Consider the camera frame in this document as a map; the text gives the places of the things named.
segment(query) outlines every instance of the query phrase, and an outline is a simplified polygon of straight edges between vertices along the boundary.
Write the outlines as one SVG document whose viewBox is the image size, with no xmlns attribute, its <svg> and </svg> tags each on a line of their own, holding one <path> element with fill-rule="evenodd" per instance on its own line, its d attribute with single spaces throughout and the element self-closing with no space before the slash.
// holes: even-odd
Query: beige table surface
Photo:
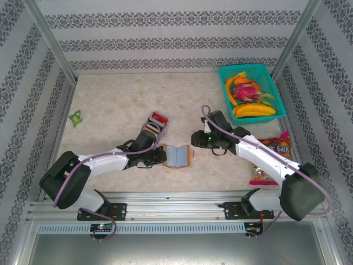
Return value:
<svg viewBox="0 0 353 265">
<path fill-rule="evenodd" d="M 147 73 L 84 75 L 77 82 L 70 114 L 81 110 L 83 121 L 73 127 L 67 120 L 58 156 L 71 150 L 76 155 L 109 151 L 135 139 L 154 110 L 169 118 L 161 143 L 190 144 L 191 134 L 203 130 L 201 106 L 221 110 L 231 121 L 218 73 Z M 261 139 L 280 135 L 278 122 L 245 125 Z M 196 190 L 248 190 L 253 165 L 228 152 L 214 156 L 209 149 L 195 151 L 191 166 L 169 169 L 130 168 L 90 179 L 87 188 L 101 192 L 167 192 Z"/>
</svg>

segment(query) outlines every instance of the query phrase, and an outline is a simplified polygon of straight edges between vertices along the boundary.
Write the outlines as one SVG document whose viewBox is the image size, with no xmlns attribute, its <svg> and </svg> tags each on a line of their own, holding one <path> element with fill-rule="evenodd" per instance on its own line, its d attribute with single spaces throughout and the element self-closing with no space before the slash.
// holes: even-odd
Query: candy bag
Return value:
<svg viewBox="0 0 353 265">
<path fill-rule="evenodd" d="M 259 141 L 281 156 L 292 160 L 291 139 L 288 131 L 281 134 L 279 138 L 262 139 Z M 251 185 L 278 185 L 270 175 L 259 167 L 253 168 L 253 176 L 249 183 Z"/>
</svg>

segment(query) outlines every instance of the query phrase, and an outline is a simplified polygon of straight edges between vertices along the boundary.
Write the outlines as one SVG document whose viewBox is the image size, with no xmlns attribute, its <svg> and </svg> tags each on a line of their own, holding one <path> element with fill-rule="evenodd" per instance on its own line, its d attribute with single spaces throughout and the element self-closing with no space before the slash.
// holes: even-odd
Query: plastic basket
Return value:
<svg viewBox="0 0 353 265">
<path fill-rule="evenodd" d="M 236 74 L 243 71 L 247 73 L 248 79 L 256 81 L 256 83 L 261 87 L 261 91 L 263 93 L 269 93 L 272 96 L 274 96 L 275 98 L 274 100 L 271 100 L 268 98 L 266 100 L 271 102 L 272 107 L 276 110 L 275 115 L 265 116 L 265 117 L 241 118 L 241 119 L 237 119 L 236 117 L 234 117 L 233 111 L 232 111 L 234 105 L 229 102 L 226 86 L 224 84 L 228 78 L 233 77 Z M 220 68 L 218 72 L 220 74 L 220 79 L 222 82 L 222 88 L 223 88 L 224 96 L 226 98 L 228 110 L 232 118 L 232 123 L 234 125 L 268 123 L 271 120 L 282 118 L 286 115 L 286 109 L 283 105 L 282 99 L 265 65 L 254 63 L 254 64 L 248 64 L 248 65 L 223 66 Z"/>
</svg>

